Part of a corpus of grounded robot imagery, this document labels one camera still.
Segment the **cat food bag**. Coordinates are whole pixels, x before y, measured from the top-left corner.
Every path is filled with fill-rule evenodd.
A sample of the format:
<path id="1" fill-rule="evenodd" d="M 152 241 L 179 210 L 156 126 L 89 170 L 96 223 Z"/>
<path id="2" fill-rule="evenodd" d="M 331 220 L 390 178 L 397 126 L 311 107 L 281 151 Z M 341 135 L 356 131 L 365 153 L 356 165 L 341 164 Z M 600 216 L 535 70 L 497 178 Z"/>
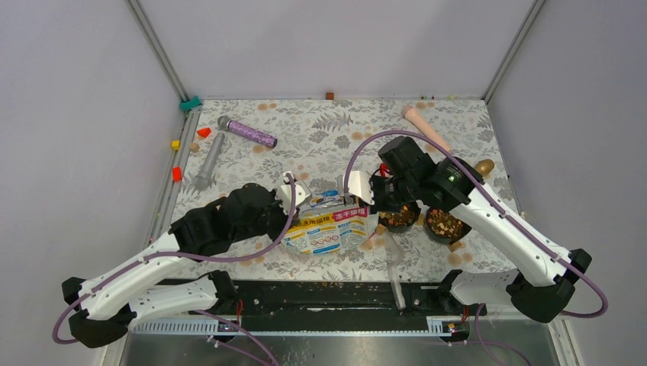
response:
<path id="1" fill-rule="evenodd" d="M 298 255 L 327 255 L 356 249 L 370 239 L 378 215 L 362 202 L 345 201 L 336 190 L 314 194 L 301 206 L 282 239 L 282 245 Z"/>

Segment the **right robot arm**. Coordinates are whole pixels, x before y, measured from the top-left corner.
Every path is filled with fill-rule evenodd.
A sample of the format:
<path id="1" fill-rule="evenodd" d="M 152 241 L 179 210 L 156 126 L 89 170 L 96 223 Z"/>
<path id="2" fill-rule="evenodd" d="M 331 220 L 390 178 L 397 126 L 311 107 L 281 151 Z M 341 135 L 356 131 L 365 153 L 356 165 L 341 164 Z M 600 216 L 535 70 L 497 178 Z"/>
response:
<path id="1" fill-rule="evenodd" d="M 391 175 L 370 180 L 374 210 L 421 201 L 471 227 L 515 266 L 493 273 L 450 271 L 437 294 L 441 310 L 456 314 L 466 305 L 497 304 L 549 323 L 566 308 L 591 264 L 588 252 L 566 249 L 524 222 L 460 158 L 436 163 L 409 136 L 389 141 L 378 156 Z"/>

